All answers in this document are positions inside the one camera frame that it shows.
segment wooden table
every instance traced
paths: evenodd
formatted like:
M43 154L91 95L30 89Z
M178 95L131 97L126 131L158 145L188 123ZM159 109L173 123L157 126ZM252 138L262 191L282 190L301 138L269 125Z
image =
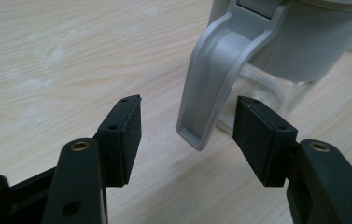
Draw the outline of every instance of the wooden table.
M0 1L0 175L14 185L92 137L122 97L141 94L143 138L130 184L109 189L111 223L291 223L285 190L266 189L230 136L198 152L176 134L201 1ZM289 114L299 140L352 163L352 53Z

